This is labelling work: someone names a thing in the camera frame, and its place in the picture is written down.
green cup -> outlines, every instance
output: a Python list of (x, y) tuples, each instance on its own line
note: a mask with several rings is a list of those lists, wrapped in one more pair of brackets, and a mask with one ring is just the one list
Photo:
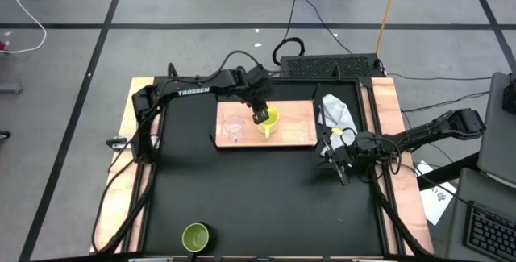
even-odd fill
[(210, 232), (208, 227), (200, 222), (189, 224), (183, 231), (181, 237), (183, 247), (190, 252), (188, 255), (188, 261), (192, 262), (195, 260), (197, 254), (202, 251), (208, 241), (210, 240)]

wooden cutting board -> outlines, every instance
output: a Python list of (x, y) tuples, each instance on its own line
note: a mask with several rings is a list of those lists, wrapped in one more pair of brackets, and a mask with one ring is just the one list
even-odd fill
[[(280, 115), (277, 129), (268, 139), (252, 121), (251, 108), (240, 102), (219, 102), (215, 136), (217, 147), (313, 146), (317, 143), (312, 101), (271, 101), (267, 105), (276, 108)], [(236, 142), (224, 129), (224, 120), (234, 115), (243, 120), (243, 136)]]

black cable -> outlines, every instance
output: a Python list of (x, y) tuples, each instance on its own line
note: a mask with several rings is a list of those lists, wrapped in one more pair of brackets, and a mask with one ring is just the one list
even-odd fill
[(350, 54), (353, 54), (352, 51), (350, 51), (348, 48), (346, 48), (343, 44), (340, 43), (340, 41), (333, 35), (333, 32), (331, 32), (330, 28), (326, 25), (326, 23), (324, 22), (323, 18), (321, 17), (321, 15), (319, 14), (319, 11), (317, 10), (317, 7), (315, 7), (314, 4), (312, 4), (312, 2), (308, 1), (308, 0), (305, 0), (308, 4), (310, 4), (310, 6), (312, 6), (312, 8), (314, 8), (315, 10), (315, 13), (317, 14), (317, 17), (319, 18), (319, 21), (322, 23), (322, 25), (326, 28), (326, 30), (328, 31), (328, 33), (330, 33), (331, 37), (333, 37), (333, 39), (337, 42), (337, 44), (339, 44), (342, 48), (344, 48), (347, 52), (349, 52)]
[(454, 194), (451, 190), (449, 190), (449, 189), (447, 189), (447, 188), (445, 188), (445, 187), (443, 187), (443, 186), (441, 186), (441, 185), (438, 185), (435, 181), (431, 180), (431, 179), (430, 179), (430, 178), (428, 178), (428, 177), (425, 177), (425, 175), (424, 175), (424, 174), (423, 174), (423, 173), (422, 173), (418, 168), (414, 169), (414, 168), (412, 168), (411, 166), (406, 165), (406, 164), (402, 164), (402, 166), (405, 166), (406, 168), (408, 168), (408, 169), (412, 170), (412, 171), (413, 171), (414, 173), (416, 173), (416, 174), (417, 174), (417, 173), (419, 173), (419, 176), (420, 176), (422, 179), (424, 179), (425, 181), (427, 181), (428, 183), (430, 183), (430, 184), (431, 184), (431, 185), (433, 185), (434, 187), (439, 187), (440, 189), (445, 190), (447, 193), (449, 193), (450, 195), (452, 195), (454, 198), (456, 198), (457, 200), (459, 200), (459, 201), (463, 202), (466, 206), (471, 206), (473, 209), (478, 210), (478, 211), (480, 211), (480, 212), (482, 212), (482, 213), (490, 214), (490, 215), (496, 216), (497, 218), (501, 218), (501, 219), (503, 219), (503, 220), (507, 221), (507, 219), (506, 219), (506, 218), (503, 218), (503, 217), (501, 217), (501, 216), (499, 216), (499, 215), (497, 215), (497, 214), (495, 214), (495, 213), (491, 213), (490, 211), (485, 210), (485, 209), (482, 209), (482, 208), (480, 208), (480, 207), (478, 207), (478, 206), (474, 206), (474, 205), (472, 205), (471, 203), (466, 202), (464, 199), (459, 198), (459, 196), (458, 196), (458, 195), (456, 195), (456, 194)]
[(381, 74), (384, 75), (384, 77), (387, 77), (387, 73), (385, 72), (385, 66), (384, 66), (384, 63), (377, 58), (377, 60), (374, 61), (374, 65), (375, 67), (378, 66), (380, 71), (381, 71)]
[[(375, 176), (376, 172), (373, 172), (372, 170), (374, 170), (377, 165), (380, 165), (380, 167), (381, 167), (380, 175), (378, 175), (375, 178), (370, 178), (369, 176), (371, 176), (371, 177)], [(389, 165), (386, 162), (382, 162), (380, 164), (373, 163), (373, 164), (370, 164), (364, 171), (367, 180), (362, 179), (361, 175), (358, 176), (358, 179), (360, 180), (360, 182), (370, 185), (372, 182), (379, 181), (384, 176), (384, 173), (386, 171), (389, 171)]]
[(289, 43), (289, 42), (295, 42), (297, 44), (299, 44), (299, 53), (298, 53), (298, 56), (304, 56), (305, 55), (305, 43), (303, 42), (302, 39), (300, 39), (299, 37), (289, 37), (289, 38), (286, 38), (286, 39), (283, 39), (273, 50), (273, 63), (277, 66), (281, 66), (281, 63), (280, 61), (277, 59), (277, 52), (280, 50), (280, 48), (286, 44), (286, 43)]
[(347, 146), (346, 143), (344, 142), (344, 139), (342, 138), (342, 136), (344, 135), (344, 132), (346, 132), (347, 130), (350, 130), (351, 132), (353, 132), (353, 135), (355, 135), (355, 137), (356, 137), (356, 132), (355, 132), (355, 130), (353, 130), (353, 128), (345, 127), (343, 130), (341, 130), (342, 134), (339, 135), (340, 141), (342, 141), (343, 146)]
[(107, 168), (107, 172), (109, 173), (109, 171), (111, 170), (111, 168), (114, 166), (114, 164), (116, 164), (116, 162), (119, 160), (119, 157), (122, 155), (122, 152), (127, 148), (127, 146), (129, 146), (129, 144), (131, 143), (131, 141), (135, 138), (136, 134), (134, 134), (131, 139), (129, 139), (127, 141), (127, 143), (122, 147), (122, 149), (120, 150), (119, 154), (116, 155), (116, 157), (114, 158), (113, 162), (111, 162), (110, 166)]
[(127, 217), (123, 220), (122, 224), (120, 225), (120, 227), (116, 231), (116, 233), (110, 238), (107, 245), (104, 246), (102, 249), (100, 249), (98, 252), (110, 253), (110, 254), (114, 253), (116, 251), (117, 247), (122, 242), (122, 240), (125, 238), (127, 231), (130, 229), (130, 226), (138, 217), (139, 212), (149, 202), (150, 197), (151, 197), (150, 193), (153, 189), (154, 177), (155, 177), (155, 173), (156, 173), (156, 165), (150, 164), (150, 166), (151, 166), (151, 170), (148, 175), (147, 184), (145, 185), (144, 191), (139, 196), (138, 201), (135, 203), (135, 206), (127, 214)]
[(457, 77), (405, 77), (398, 73), (389, 73), (389, 76), (402, 77), (406, 80), (416, 80), (416, 81), (480, 81), (480, 80), (490, 80), (492, 77), (471, 77), (471, 78), (457, 78)]
[(252, 61), (255, 62), (255, 64), (257, 66), (260, 66), (260, 63), (258, 62), (258, 60), (256, 60), (256, 58), (254, 56), (252, 56), (249, 52), (245, 52), (245, 51), (241, 51), (241, 50), (235, 50), (233, 52), (230, 52), (225, 58), (224, 58), (224, 61), (222, 62), (222, 64), (220, 65), (220, 67), (218, 67), (218, 69), (215, 71), (215, 73), (212, 73), (211, 75), (209, 75), (208, 77), (204, 77), (204, 78), (198, 78), (197, 80), (195, 81), (191, 81), (191, 80), (184, 80), (184, 79), (180, 79), (180, 78), (174, 78), (172, 80), (169, 80), (169, 81), (178, 81), (178, 82), (183, 82), (183, 83), (189, 83), (189, 84), (202, 84), (204, 82), (207, 82), (207, 81), (211, 81), (213, 80), (214, 78), (216, 78), (218, 76), (218, 74), (223, 70), (224, 68), (224, 65), (226, 65), (226, 62), (227, 60), (230, 58), (230, 56), (236, 54), (236, 53), (239, 53), (239, 54), (243, 54), (245, 56), (248, 56), (250, 59), (252, 59)]
[(283, 36), (283, 40), (287, 38), (287, 35), (289, 34), (290, 30), (290, 24), (292, 23), (292, 15), (293, 15), (293, 9), (296, 6), (296, 0), (292, 1), (292, 8), (290, 8), (290, 16), (289, 16), (289, 24), (287, 24), (287, 31), (285, 33), (285, 36)]
[(402, 114), (405, 115), (406, 122), (409, 123), (409, 128), (412, 129), (412, 124), (410, 124), (409, 116), (406, 115), (406, 112), (402, 110)]
[(406, 241), (414, 255), (432, 257), (433, 255), (421, 246), (419, 241), (410, 233), (410, 230), (406, 227), (405, 223), (397, 215), (397, 211), (389, 204), (387, 197), (383, 194), (377, 181), (372, 183), (372, 189), (373, 194), (376, 195), (375, 200), (378, 201), (380, 206), (385, 210), (385, 213), (389, 216), (393, 226), (396, 228), (396, 230), (398, 230), (400, 236)]
[(95, 216), (94, 230), (91, 232), (91, 247), (94, 249), (94, 252), (98, 252), (97, 244), (95, 243), (95, 233), (97, 232), (98, 220), (100, 219), (100, 213), (102, 212), (102, 206), (104, 205), (104, 199), (106, 198), (107, 190), (111, 187), (111, 185), (116, 180), (116, 178), (119, 177), (123, 172), (125, 172), (129, 168), (129, 166), (131, 166), (132, 162), (133, 162), (133, 160), (129, 161), (128, 164), (124, 165), (122, 167), (122, 169), (120, 169), (120, 171), (117, 172), (110, 179), (110, 181), (106, 185), (106, 188), (102, 192), (102, 196), (100, 197), (100, 204), (98, 205), (98, 208), (97, 208), (97, 215)]
[(454, 162), (454, 161), (453, 161), (453, 159), (452, 159), (448, 154), (446, 154), (446, 152), (445, 152), (443, 149), (439, 148), (439, 146), (434, 145), (434, 144), (432, 144), (432, 143), (429, 143), (428, 145), (430, 145), (430, 146), (432, 146), (433, 148), (435, 148), (435, 149), (437, 149), (437, 150), (441, 151), (441, 153), (443, 153), (443, 154), (446, 156), (446, 158), (448, 158), (448, 160), (450, 160), (450, 163), (453, 163), (453, 162)]
[[(400, 172), (400, 164), (402, 163), (402, 151), (400, 150), (398, 145), (399, 145), (399, 143), (401, 143), (403, 141), (404, 138), (402, 138), (397, 143), (394, 143), (392, 140), (389, 140), (389, 139), (386, 139), (386, 138), (383, 138), (383, 137), (380, 137), (379, 139), (387, 141), (387, 142), (391, 143), (394, 146), (394, 149), (391, 150), (391, 152), (389, 154), (389, 161), (388, 162), (389, 162), (390, 172), (393, 173), (393, 174), (399, 173)], [(393, 153), (394, 153), (394, 150), (397, 151), (397, 157), (399, 158), (396, 170), (393, 169)]]
[(437, 108), (437, 107), (441, 107), (441, 106), (451, 105), (453, 103), (460, 102), (460, 101), (463, 101), (463, 100), (466, 100), (466, 99), (469, 99), (469, 98), (482, 97), (482, 96), (485, 96), (486, 94), (489, 94), (489, 91), (469, 94), (469, 95), (465, 95), (463, 97), (460, 97), (460, 98), (458, 98), (456, 100), (440, 102), (440, 103), (437, 103), (437, 104), (423, 106), (423, 107), (419, 107), (419, 108), (415, 108), (415, 109), (402, 110), (402, 112), (405, 112), (405, 113), (421, 112), (421, 111), (429, 110), (429, 109), (432, 109), (432, 108)]

black keyboard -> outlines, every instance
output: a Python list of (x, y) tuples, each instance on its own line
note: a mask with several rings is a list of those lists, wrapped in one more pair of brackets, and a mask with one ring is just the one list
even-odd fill
[(283, 56), (283, 77), (383, 77), (374, 53), (328, 56)]
[(516, 261), (516, 219), (478, 202), (470, 203), (488, 213), (468, 207), (464, 245), (499, 261)]

black table surface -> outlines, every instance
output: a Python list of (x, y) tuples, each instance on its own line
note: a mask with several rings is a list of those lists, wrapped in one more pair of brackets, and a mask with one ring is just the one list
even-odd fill
[[(314, 88), (275, 84), (270, 99), (307, 100)], [(356, 85), (320, 85), (315, 100), (326, 94), (345, 102), (357, 130), (365, 129)], [(315, 170), (320, 148), (217, 151), (209, 138), (216, 108), (212, 95), (178, 98), (167, 107), (145, 254), (186, 255), (181, 235), (192, 222), (210, 227), (206, 255), (381, 254), (369, 185), (352, 178), (343, 187), (334, 171)]]

